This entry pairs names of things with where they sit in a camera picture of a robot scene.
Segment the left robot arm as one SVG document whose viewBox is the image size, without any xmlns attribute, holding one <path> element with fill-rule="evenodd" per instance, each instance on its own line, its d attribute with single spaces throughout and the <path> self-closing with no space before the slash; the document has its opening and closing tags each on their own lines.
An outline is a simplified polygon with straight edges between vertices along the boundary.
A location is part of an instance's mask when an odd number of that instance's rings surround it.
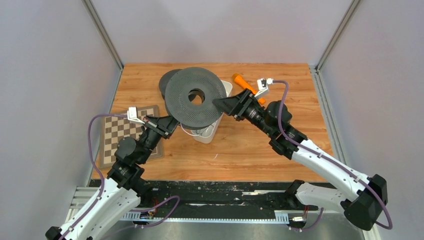
<svg viewBox="0 0 424 240">
<path fill-rule="evenodd" d="M 77 214 L 62 226 L 45 233 L 48 240 L 99 240 L 126 213 L 147 207 L 153 201 L 152 187 L 141 178 L 145 164 L 161 139 L 168 139 L 179 125 L 171 115 L 138 117 L 135 107 L 125 114 L 127 120 L 142 126 L 139 139 L 122 138 L 115 152 L 116 161 L 100 187 Z"/>
</svg>

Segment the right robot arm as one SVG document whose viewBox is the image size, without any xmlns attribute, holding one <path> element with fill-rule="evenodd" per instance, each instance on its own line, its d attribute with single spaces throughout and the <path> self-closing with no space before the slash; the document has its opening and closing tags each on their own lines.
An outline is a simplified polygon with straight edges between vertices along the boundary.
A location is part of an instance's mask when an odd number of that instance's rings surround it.
<svg viewBox="0 0 424 240">
<path fill-rule="evenodd" d="M 343 214 L 354 226 L 369 231 L 374 225 L 392 229 L 387 209 L 387 181 L 380 175 L 368 176 L 335 159 L 319 148 L 291 124 L 284 100 L 272 101 L 267 107 L 259 104 L 249 89 L 231 97 L 213 100 L 217 109 L 237 121 L 248 120 L 264 132 L 269 144 L 279 155 L 313 170 L 332 187 L 320 187 L 295 180 L 285 195 L 292 209 L 301 205 Z"/>
</svg>

